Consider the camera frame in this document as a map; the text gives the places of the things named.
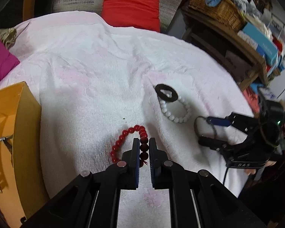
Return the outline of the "person's right hand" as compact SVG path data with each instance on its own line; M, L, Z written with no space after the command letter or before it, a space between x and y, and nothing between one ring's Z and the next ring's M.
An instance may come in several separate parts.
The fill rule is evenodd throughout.
M265 165L262 166L260 169L263 169L264 167L273 166L275 164L276 164L276 161L267 161ZM250 176L250 175L255 175L258 170L259 169L245 169L244 172L246 175Z

